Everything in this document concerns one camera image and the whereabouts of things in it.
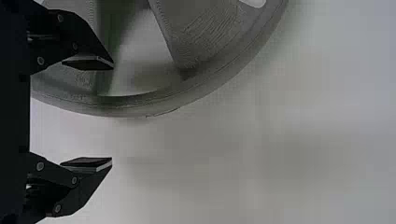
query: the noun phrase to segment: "screw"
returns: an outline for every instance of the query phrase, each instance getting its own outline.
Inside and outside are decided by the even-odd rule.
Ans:
[[[37,169],[38,172],[44,170],[44,162],[39,162],[35,168]]]
[[[38,57],[38,58],[37,58],[37,63],[38,63],[38,64],[44,65],[45,62],[46,62],[46,60],[44,60],[43,57]]]
[[[77,178],[76,177],[73,177],[73,179],[72,179],[72,184],[77,184]]]
[[[58,22],[63,22],[64,21],[64,16],[61,14],[58,15]]]
[[[61,211],[61,209],[62,209],[61,205],[58,204],[58,205],[55,206],[54,211],[55,211],[55,213],[59,213]]]

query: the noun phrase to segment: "gray plastic wheel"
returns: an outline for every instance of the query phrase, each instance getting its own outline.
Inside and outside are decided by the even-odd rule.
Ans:
[[[258,53],[288,0],[46,0],[76,12],[113,56],[113,72],[56,64],[32,76],[34,98],[105,117],[150,117],[214,91]]]

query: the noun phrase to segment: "bolt head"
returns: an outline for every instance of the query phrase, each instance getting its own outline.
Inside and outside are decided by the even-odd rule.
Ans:
[[[59,213],[61,211],[61,209],[62,209],[61,205],[58,204],[58,205],[55,206],[54,212],[55,213]]]
[[[43,57],[38,57],[38,58],[37,58],[37,63],[38,63],[39,65],[44,65],[45,62],[46,62],[46,60],[44,60]]]
[[[38,172],[44,170],[44,162],[39,162],[35,168],[37,169]]]
[[[58,15],[58,22],[63,22],[64,21],[64,16],[61,14]]]

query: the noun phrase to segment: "white wall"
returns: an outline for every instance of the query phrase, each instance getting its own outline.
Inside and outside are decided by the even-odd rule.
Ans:
[[[33,100],[34,152],[115,160],[83,210],[42,223],[395,223],[392,10],[392,0],[290,0],[238,77],[156,119]]]

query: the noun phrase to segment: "wheel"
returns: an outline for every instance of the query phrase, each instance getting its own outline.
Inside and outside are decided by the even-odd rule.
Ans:
[[[111,72],[53,65],[32,76],[32,95],[62,109],[105,117],[150,117],[214,91],[259,52],[288,0],[45,0],[76,12],[116,62]]]

